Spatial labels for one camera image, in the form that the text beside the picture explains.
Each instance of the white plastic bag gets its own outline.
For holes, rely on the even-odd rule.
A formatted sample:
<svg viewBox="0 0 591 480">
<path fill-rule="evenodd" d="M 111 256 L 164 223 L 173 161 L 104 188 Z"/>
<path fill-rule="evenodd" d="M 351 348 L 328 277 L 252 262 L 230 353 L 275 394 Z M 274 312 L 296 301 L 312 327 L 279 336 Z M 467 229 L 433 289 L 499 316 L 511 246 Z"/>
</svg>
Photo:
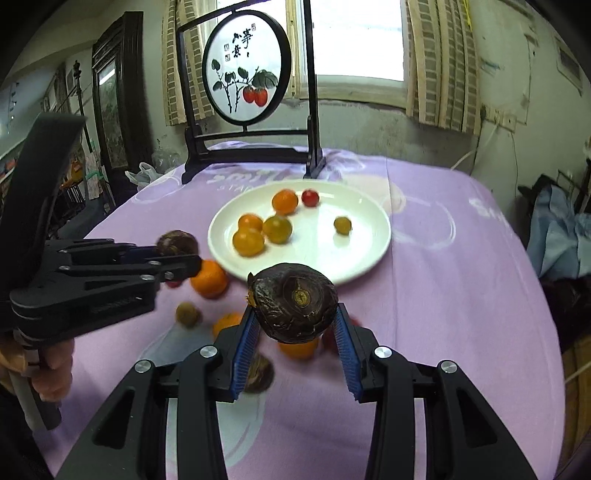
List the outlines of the white plastic bag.
<svg viewBox="0 0 591 480">
<path fill-rule="evenodd" d="M 141 162 L 139 164 L 138 173 L 125 170 L 125 175 L 129 178 L 131 183 L 138 186 L 138 192 L 162 176 L 162 174 L 158 173 L 152 165 L 147 164 L 146 162 Z"/>
</svg>

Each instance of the circular frame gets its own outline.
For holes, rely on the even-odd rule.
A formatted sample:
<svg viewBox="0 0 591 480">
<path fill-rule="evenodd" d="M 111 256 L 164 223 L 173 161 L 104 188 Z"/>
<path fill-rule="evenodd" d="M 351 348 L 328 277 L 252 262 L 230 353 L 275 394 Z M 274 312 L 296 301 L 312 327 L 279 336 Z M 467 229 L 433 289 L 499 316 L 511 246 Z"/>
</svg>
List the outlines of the circular frame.
<svg viewBox="0 0 591 480">
<path fill-rule="evenodd" d="M 235 18 L 242 17 L 244 15 L 253 15 L 255 17 L 260 18 L 261 20 L 266 22 L 271 27 L 271 30 L 273 30 L 273 33 L 275 34 L 275 37 L 277 38 L 277 43 L 279 44 L 279 51 L 281 53 L 281 71 L 279 73 L 277 87 L 275 87 L 275 93 L 273 94 L 273 97 L 269 101 L 269 105 L 267 105 L 267 107 L 255 118 L 252 118 L 250 120 L 236 120 L 236 119 L 233 119 L 233 118 L 227 116 L 227 114 L 225 114 L 217 106 L 216 102 L 213 100 L 213 97 L 210 93 L 209 83 L 207 82 L 207 73 L 206 72 L 207 72 L 207 67 L 208 67 L 207 61 L 208 61 L 208 56 L 209 56 L 209 49 L 211 47 L 212 40 L 216 37 L 216 34 L 220 31 L 221 28 L 224 27 L 224 25 L 226 25 L 227 23 L 230 23 Z M 289 85 L 290 75 L 291 75 L 290 41 L 287 38 L 287 34 L 285 33 L 285 30 L 283 30 L 283 27 L 281 25 L 279 25 L 277 20 L 275 20 L 273 17 L 270 17 L 266 13 L 259 12 L 256 10 L 239 10 L 237 12 L 233 12 L 232 14 L 230 14 L 226 18 L 224 18 L 220 23 L 218 23 L 216 25 L 216 27 L 213 29 L 211 35 L 209 35 L 209 39 L 207 40 L 207 43 L 205 45 L 205 50 L 203 51 L 203 61 L 201 64 L 201 71 L 202 71 L 203 85 L 205 87 L 205 94 L 207 95 L 207 99 L 209 100 L 209 103 L 211 103 L 215 112 L 220 117 L 222 117 L 226 122 L 228 122 L 232 125 L 239 125 L 240 127 L 247 127 L 248 125 L 257 124 L 258 122 L 262 122 L 265 118 L 269 117 L 276 110 L 276 108 L 279 106 L 279 104 L 283 100 L 285 92 L 287 91 L 287 86 Z"/>
</svg>

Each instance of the tablecloth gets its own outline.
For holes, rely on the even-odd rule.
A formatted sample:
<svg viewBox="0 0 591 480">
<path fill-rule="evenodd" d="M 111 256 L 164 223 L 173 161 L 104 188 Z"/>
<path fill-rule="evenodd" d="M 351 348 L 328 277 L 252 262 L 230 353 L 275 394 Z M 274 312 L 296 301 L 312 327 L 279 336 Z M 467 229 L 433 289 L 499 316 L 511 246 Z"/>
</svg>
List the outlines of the tablecloth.
<svg viewBox="0 0 591 480">
<path fill-rule="evenodd" d="M 218 146 L 243 146 L 226 142 Z M 490 192 L 442 168 L 325 149 L 321 178 L 364 190 L 390 215 L 392 244 L 363 277 L 339 287 L 351 316 L 378 342 L 408 360 L 436 365 L 453 359 L 505 423 L 540 480 L 553 478 L 564 427 L 563 370 L 556 329 L 526 253 Z M 303 166 L 210 166 L 187 185 L 181 166 L 138 192 L 89 235 L 148 245 L 172 229 L 191 232 L 209 257 L 207 229 L 228 200 L 257 185 L 301 178 Z M 185 282 L 163 287 L 157 308 L 76 341 L 73 387 L 63 423 L 37 435 L 56 472 L 89 419 L 142 356 L 180 360 L 209 341 L 213 322 L 245 307 L 246 288 L 233 280 L 219 300 L 199 297 Z M 190 300 L 204 314 L 193 332 L 174 325 Z M 294 362 L 266 338 L 263 354 L 275 381 L 261 395 L 219 406 L 230 479 L 362 479 L 374 407 L 347 391 L 339 360 L 319 354 Z M 425 475 L 424 412 L 416 404 L 415 478 Z M 174 478 L 174 451 L 167 477 Z"/>
</svg>

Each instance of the plate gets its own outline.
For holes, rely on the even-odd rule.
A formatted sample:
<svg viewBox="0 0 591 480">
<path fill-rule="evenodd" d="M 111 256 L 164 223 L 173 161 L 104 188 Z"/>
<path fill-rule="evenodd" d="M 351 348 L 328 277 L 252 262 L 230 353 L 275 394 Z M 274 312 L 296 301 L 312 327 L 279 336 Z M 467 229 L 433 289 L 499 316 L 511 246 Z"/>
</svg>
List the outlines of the plate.
<svg viewBox="0 0 591 480">
<path fill-rule="evenodd" d="M 232 236 L 238 219 L 245 213 L 256 213 L 265 220 L 274 215 L 273 195 L 281 189 L 294 190 L 300 199 L 296 211 L 288 218 L 293 225 L 285 245 L 265 242 L 256 257 L 238 255 Z M 308 208 L 301 193 L 314 189 L 320 203 Z M 353 226 L 348 236 L 336 233 L 333 222 L 347 216 Z M 213 218 L 207 233 L 207 244 L 214 259 L 224 270 L 246 281 L 249 273 L 278 263 L 299 263 L 323 273 L 335 285 L 363 275 L 384 256 L 392 230 L 383 208 L 363 192 L 342 183 L 322 180 L 275 181 L 241 193 L 225 204 Z"/>
</svg>

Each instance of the gray cloth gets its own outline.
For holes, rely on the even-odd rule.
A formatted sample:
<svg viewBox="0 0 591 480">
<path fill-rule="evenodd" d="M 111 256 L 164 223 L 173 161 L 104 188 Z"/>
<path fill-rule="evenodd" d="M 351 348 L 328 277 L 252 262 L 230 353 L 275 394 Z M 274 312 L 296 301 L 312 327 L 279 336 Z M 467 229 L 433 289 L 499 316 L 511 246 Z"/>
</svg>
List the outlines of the gray cloth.
<svg viewBox="0 0 591 480">
<path fill-rule="evenodd" d="M 561 188 L 548 185 L 535 201 L 527 246 L 538 278 L 579 278 L 591 273 L 591 215 L 575 214 Z"/>
</svg>

